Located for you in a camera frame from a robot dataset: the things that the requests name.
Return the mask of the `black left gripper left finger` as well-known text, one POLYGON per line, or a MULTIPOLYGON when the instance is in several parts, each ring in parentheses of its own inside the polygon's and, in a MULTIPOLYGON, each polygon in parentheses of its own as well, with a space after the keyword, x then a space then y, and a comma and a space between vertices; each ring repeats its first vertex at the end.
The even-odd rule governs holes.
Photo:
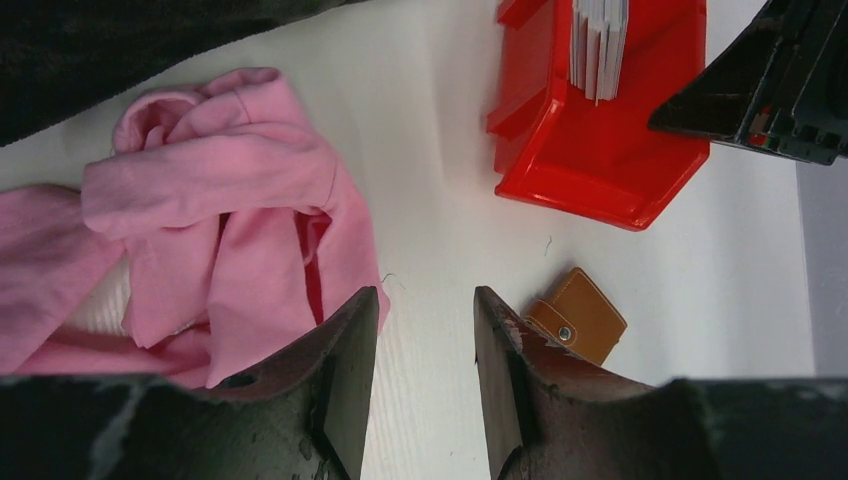
POLYGON ((356 479, 379 302, 360 289, 316 329, 213 389, 154 375, 6 376, 5 479, 356 479))

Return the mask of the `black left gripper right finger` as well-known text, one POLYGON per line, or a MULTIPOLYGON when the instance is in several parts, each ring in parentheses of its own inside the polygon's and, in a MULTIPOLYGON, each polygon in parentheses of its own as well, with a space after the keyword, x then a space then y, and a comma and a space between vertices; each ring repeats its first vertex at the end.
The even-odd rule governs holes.
POLYGON ((843 378, 619 376, 554 345, 491 288, 474 294, 494 479, 843 479, 843 378))

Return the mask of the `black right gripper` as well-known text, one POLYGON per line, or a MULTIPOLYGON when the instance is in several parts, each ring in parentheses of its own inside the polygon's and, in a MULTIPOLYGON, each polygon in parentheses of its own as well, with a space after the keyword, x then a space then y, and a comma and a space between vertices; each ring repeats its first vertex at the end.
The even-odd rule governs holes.
POLYGON ((650 129, 829 166, 847 155, 847 3, 768 1, 650 129))

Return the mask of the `brown leather card holder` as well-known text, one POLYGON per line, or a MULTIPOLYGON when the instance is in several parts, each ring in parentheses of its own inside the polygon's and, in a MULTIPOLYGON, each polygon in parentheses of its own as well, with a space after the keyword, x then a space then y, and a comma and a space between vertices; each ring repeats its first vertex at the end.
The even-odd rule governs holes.
POLYGON ((616 307, 579 267, 536 298, 522 318, 554 344, 597 366, 607 360, 628 327, 616 307))

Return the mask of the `stack of cards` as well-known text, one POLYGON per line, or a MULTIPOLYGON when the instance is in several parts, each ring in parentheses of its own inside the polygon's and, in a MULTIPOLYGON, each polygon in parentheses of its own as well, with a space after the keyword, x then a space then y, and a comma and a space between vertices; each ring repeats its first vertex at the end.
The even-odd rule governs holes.
POLYGON ((628 0, 574 0, 570 83, 598 105, 616 98, 629 23, 628 0))

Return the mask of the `red plastic bin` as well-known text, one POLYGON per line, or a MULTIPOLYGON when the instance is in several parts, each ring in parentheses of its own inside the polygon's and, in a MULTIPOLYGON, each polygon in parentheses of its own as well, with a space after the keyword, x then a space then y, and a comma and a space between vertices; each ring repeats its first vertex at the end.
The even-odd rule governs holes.
POLYGON ((706 162, 705 140, 653 131, 653 111, 705 66, 703 1, 634 1, 616 98, 594 102, 569 79, 572 5, 503 1, 495 108, 498 196, 631 231, 651 225, 706 162))

